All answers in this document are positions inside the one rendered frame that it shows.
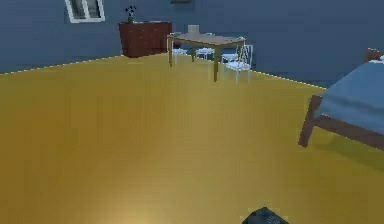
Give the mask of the white framed window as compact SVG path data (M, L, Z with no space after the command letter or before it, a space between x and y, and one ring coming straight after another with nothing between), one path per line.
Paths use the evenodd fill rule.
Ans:
M69 21L100 23L105 21L103 0L64 0Z

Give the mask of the dark red chest of drawers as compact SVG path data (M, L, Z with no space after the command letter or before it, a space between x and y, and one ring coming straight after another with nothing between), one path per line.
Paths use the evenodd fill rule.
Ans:
M124 56L138 58L167 51L171 22L119 23L118 26Z

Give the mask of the white chair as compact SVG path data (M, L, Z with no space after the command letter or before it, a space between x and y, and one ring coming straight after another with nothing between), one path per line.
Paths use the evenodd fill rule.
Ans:
M236 52L235 53L227 53L221 55L221 62L233 62L237 61L241 52L242 45L236 46Z
M174 36L174 37L178 37L180 36L181 33L180 32L173 32L171 33L171 36ZM173 41L172 42L172 53L174 55L174 59L177 59L177 56L178 55L181 55L181 54L186 54L187 53L187 50L186 49L182 49L181 48L181 43L180 42L175 42Z
M250 71L252 67L253 59L253 46L252 45L243 45L240 48L240 54L236 61L231 61L225 64L228 69L234 70L236 72L235 83L238 83L239 74L241 71L247 72L247 80L250 80Z
M200 48L200 49L197 49L195 51L195 53L197 55L202 55L204 59L207 59L207 56L209 54L214 54L215 53L215 50L213 48L206 48L206 47L203 47L203 48Z

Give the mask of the blue bed with wooden frame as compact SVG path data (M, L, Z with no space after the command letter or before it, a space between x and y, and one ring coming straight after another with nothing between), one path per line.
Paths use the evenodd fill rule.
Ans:
M308 145L314 127L384 151L384 51L368 48L363 63L320 95L312 95L298 139Z

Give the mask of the wooden dining table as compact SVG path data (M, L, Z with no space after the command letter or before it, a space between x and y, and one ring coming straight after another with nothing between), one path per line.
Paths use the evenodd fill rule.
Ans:
M245 38L239 39L235 37L224 37L216 35L207 35L207 34L180 34L178 36L168 35L167 36L167 50L168 50L168 63L169 66L173 66L173 42L187 43L192 47L192 61L195 61L195 47L202 46L213 48L215 50L214 54L214 73L213 81L218 81L218 69L219 69L219 59L221 55L221 50L226 47L244 45L246 42Z

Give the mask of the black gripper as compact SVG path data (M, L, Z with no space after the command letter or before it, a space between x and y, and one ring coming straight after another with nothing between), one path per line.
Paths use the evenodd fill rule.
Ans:
M251 212L242 224L289 224L268 207L262 207Z

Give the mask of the dark potted house plant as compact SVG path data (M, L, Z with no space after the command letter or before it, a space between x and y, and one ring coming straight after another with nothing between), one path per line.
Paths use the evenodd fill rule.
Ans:
M127 23L133 24L134 23L134 13L136 11L136 7L135 6L129 6L125 9L125 11L128 13Z

